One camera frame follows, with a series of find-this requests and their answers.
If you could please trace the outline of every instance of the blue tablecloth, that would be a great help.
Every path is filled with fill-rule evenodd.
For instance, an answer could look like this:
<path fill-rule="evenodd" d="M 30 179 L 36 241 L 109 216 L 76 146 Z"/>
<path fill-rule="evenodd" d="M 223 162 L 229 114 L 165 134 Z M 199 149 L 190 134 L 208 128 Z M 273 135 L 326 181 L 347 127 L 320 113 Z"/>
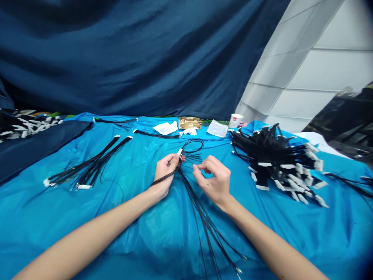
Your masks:
<path fill-rule="evenodd" d="M 83 113 L 74 119 L 90 121 L 95 115 Z M 125 120 L 128 117 L 103 117 Z M 176 118 L 139 117 L 137 129 L 151 128 Z M 260 129 L 253 122 L 246 133 Z M 316 191 L 330 206 L 298 203 L 276 188 L 256 189 L 248 165 L 231 151 L 230 137 L 210 135 L 203 127 L 197 137 L 204 140 L 202 156 L 212 154 L 231 171 L 231 194 L 268 227 L 287 240 L 331 279 L 358 279 L 371 260 L 373 248 L 372 203 L 346 185 L 313 171 L 329 185 Z M 102 182 L 90 190 L 70 191 L 68 184 L 45 190 L 43 180 L 66 167 L 101 151 L 115 136 L 133 136 L 109 161 Z M 0 279 L 9 279 L 35 257 L 85 222 L 146 190 L 153 181 L 155 164 L 165 155 L 177 152 L 193 136 L 160 139 L 127 132 L 112 124 L 96 123 L 94 128 L 40 160 L 0 188 Z M 293 145 L 305 139 L 292 140 Z M 346 178 L 373 177 L 363 163 L 319 152 L 325 171 Z M 191 164 L 183 169 L 191 178 Z M 221 234 L 248 257 L 240 260 L 227 248 L 243 271 L 242 279 L 273 279 L 253 246 L 238 227 L 200 188 L 195 191 Z M 205 256 L 206 238 L 201 235 Z M 213 244 L 223 279 L 237 279 L 220 250 Z M 209 278 L 214 269 L 207 261 Z M 181 178 L 176 175 L 164 200 L 144 213 L 127 228 L 76 279 L 202 279 L 203 264 L 192 206 Z"/>

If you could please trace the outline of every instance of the left hand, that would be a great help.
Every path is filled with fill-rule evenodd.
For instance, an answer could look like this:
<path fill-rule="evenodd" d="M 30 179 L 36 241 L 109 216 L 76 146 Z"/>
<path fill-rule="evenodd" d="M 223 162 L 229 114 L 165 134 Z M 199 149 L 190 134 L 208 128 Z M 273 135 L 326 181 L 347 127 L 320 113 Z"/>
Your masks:
<path fill-rule="evenodd" d="M 154 181 L 174 171 L 179 163 L 179 159 L 180 156 L 178 154 L 169 154 L 159 160 L 157 162 L 157 168 L 155 169 Z M 173 178 L 174 175 L 170 176 L 162 182 L 159 182 L 158 184 L 151 186 L 150 188 L 156 189 L 157 193 L 160 196 L 160 199 L 163 199 L 168 194 L 168 190 L 171 186 Z"/>

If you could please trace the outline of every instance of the cable bundle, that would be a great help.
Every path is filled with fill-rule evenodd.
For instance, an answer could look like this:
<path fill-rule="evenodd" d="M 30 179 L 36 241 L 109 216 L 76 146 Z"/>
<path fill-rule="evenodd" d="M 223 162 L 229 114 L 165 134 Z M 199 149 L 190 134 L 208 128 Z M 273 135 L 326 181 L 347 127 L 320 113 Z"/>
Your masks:
<path fill-rule="evenodd" d="M 361 184 L 361 185 L 365 185 L 365 186 L 370 186 L 370 188 L 373 190 L 373 178 L 369 178 L 369 177 L 365 177 L 365 176 L 360 176 L 360 178 L 362 178 L 363 181 L 359 182 L 359 181 L 354 181 L 354 180 L 350 180 L 350 179 L 346 179 L 346 178 L 340 177 L 340 176 L 332 174 L 330 172 L 323 172 L 323 174 L 326 175 L 326 176 L 329 176 L 329 177 L 333 177 L 333 178 L 339 179 L 343 183 L 345 183 L 346 185 L 348 185 L 349 187 L 353 188 L 359 194 L 361 194 L 363 196 L 366 196 L 368 198 L 372 198 L 373 199 L 373 192 L 368 192 L 368 191 L 362 189 L 361 187 L 355 185 L 355 184 Z"/>
<path fill-rule="evenodd" d="M 17 138 L 26 138 L 47 130 L 51 126 L 63 123 L 63 120 L 57 117 L 47 115 L 33 116 L 5 113 L 0 111 L 0 143 L 6 140 Z"/>
<path fill-rule="evenodd" d="M 187 146 L 190 145 L 191 143 L 200 143 L 200 147 L 198 149 L 192 150 L 192 151 L 185 150 L 187 148 Z M 192 157 L 192 155 L 195 152 L 198 152 L 198 151 L 202 150 L 202 148 L 203 148 L 203 140 L 199 139 L 199 138 L 194 138 L 194 139 L 186 141 L 185 144 L 183 145 L 182 149 L 179 150 L 178 154 L 180 154 L 180 152 L 182 152 L 181 155 L 185 156 L 186 160 L 187 160 L 187 158 L 189 158 L 190 161 L 191 160 L 198 160 L 199 161 L 201 159 L 201 157 L 199 156 L 200 154 L 195 154 L 194 156 L 196 156 L 196 157 Z M 247 260 L 247 258 L 244 255 L 242 255 L 240 252 L 238 252 L 232 245 L 230 245 L 227 242 L 227 240 L 222 236 L 222 234 L 219 232 L 219 230 L 216 228 L 216 226 L 212 222 L 209 214 L 207 213 L 206 209 L 204 208 L 203 204 L 199 200 L 197 194 L 195 193 L 195 191 L 191 187 L 191 185 L 190 185 L 190 183 L 187 179 L 189 177 L 181 169 L 181 164 L 182 164 L 182 160 L 179 159 L 179 163 L 178 163 L 176 169 L 173 172 L 171 172 L 170 174 L 167 174 L 166 176 L 164 176 L 162 178 L 159 178 L 158 180 L 154 181 L 152 183 L 152 185 L 155 185 L 155 184 L 169 178 L 172 174 L 175 174 L 176 172 L 178 172 L 180 174 L 181 178 L 183 179 L 185 188 L 187 190 L 189 199 L 190 199 L 190 201 L 193 205 L 192 209 L 193 209 L 193 214 L 194 214 L 195 221 L 196 221 L 196 224 L 197 224 L 197 232 L 198 232 L 198 238 L 199 238 L 199 243 L 200 243 L 202 261 L 203 261 L 203 266 L 204 266 L 204 270 L 205 270 L 206 279 L 207 279 L 207 271 L 206 271 L 206 265 L 205 265 L 205 256 L 204 256 L 203 250 L 202 250 L 200 230 L 199 230 L 199 227 L 198 227 L 198 221 L 197 221 L 197 216 L 196 216 L 195 210 L 197 210 L 197 213 L 199 214 L 199 216 L 201 218 L 201 221 L 202 221 L 202 226 L 203 226 L 203 230 L 204 230 L 204 233 L 205 233 L 205 236 L 206 236 L 206 240 L 207 240 L 207 244 L 208 244 L 208 247 L 209 247 L 209 252 L 210 252 L 211 260 L 212 260 L 213 267 L 214 267 L 214 270 L 215 270 L 215 273 L 216 273 L 216 277 L 218 279 L 221 279 L 218 264 L 217 264 L 216 258 L 215 258 L 215 252 L 214 252 L 212 244 L 211 244 L 212 240 L 215 241 L 215 243 L 217 244 L 217 246 L 221 250 L 222 254 L 225 256 L 226 260 L 232 266 L 232 268 L 234 269 L 238 278 L 240 279 L 239 275 L 242 273 L 242 271 L 235 265 L 235 263 L 229 257 L 229 255 L 226 252 L 223 244 L 226 244 L 228 247 L 230 247 L 233 250 L 233 252 L 236 253 L 240 258 L 242 258 L 244 260 Z"/>
<path fill-rule="evenodd" d="M 133 131 L 133 133 L 147 135 L 147 136 L 153 136 L 153 137 L 158 137 L 158 138 L 163 138 L 163 139 L 178 139 L 178 138 L 181 137 L 181 132 L 174 132 L 174 133 L 170 133 L 168 135 L 163 135 L 163 134 L 159 134 L 159 133 L 150 133 L 150 132 L 146 132 L 146 131 L 143 131 L 143 130 L 135 129 Z"/>
<path fill-rule="evenodd" d="M 99 119 L 99 118 L 93 118 L 93 121 L 95 123 L 111 123 L 111 124 L 115 124 L 116 126 L 120 127 L 120 128 L 124 128 L 125 130 L 127 131 L 130 131 L 133 126 L 134 126 L 134 122 L 137 122 L 139 119 L 138 118 L 135 118 L 135 119 L 129 119 L 129 120 L 125 120 L 125 121 L 107 121 L 107 120 L 104 120 L 104 119 Z"/>
<path fill-rule="evenodd" d="M 310 173 L 310 169 L 322 171 L 323 168 L 323 161 L 315 155 L 319 151 L 317 148 L 309 143 L 290 146 L 289 141 L 296 137 L 286 138 L 282 135 L 279 124 L 272 128 L 263 126 L 253 135 L 242 131 L 231 131 L 230 134 L 234 149 L 232 153 L 250 164 L 251 177 L 258 189 L 269 191 L 267 180 L 272 179 L 280 190 L 294 200 L 308 204 L 306 197 L 309 197 L 328 208 L 325 201 L 310 189 L 310 186 L 319 189 L 327 185 Z M 238 153 L 237 148 L 246 155 Z"/>
<path fill-rule="evenodd" d="M 107 152 L 120 138 L 119 135 L 115 136 L 113 140 L 97 155 L 89 160 L 86 160 L 76 166 L 73 166 L 61 173 L 50 176 L 44 180 L 46 187 L 57 187 L 65 182 L 73 180 L 73 184 L 70 190 L 74 188 L 79 189 L 90 189 L 96 182 L 99 174 L 105 168 L 110 158 L 116 154 L 128 141 L 132 139 L 131 136 L 126 137 L 112 150 Z"/>

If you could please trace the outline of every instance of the white paper cup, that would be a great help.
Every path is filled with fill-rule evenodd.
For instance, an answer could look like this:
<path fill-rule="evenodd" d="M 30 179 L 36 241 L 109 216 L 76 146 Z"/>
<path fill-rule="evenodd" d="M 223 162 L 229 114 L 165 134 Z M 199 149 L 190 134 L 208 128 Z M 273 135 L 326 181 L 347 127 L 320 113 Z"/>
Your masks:
<path fill-rule="evenodd" d="M 244 118 L 243 115 L 240 114 L 232 114 L 229 121 L 229 128 L 237 128 L 242 119 Z"/>

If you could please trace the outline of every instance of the dark blue cloth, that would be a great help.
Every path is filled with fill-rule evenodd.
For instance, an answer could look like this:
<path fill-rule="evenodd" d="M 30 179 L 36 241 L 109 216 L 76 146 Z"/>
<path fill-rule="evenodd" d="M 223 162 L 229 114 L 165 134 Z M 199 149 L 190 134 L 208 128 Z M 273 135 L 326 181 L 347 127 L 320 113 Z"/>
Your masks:
<path fill-rule="evenodd" d="M 0 186 L 91 129 L 92 124 L 86 121 L 68 121 L 27 138 L 0 143 Z"/>
<path fill-rule="evenodd" d="M 289 0 L 0 3 L 0 76 L 49 111 L 229 119 Z"/>
<path fill-rule="evenodd" d="M 0 109 L 14 109 L 13 100 L 5 90 L 4 84 L 0 78 Z"/>

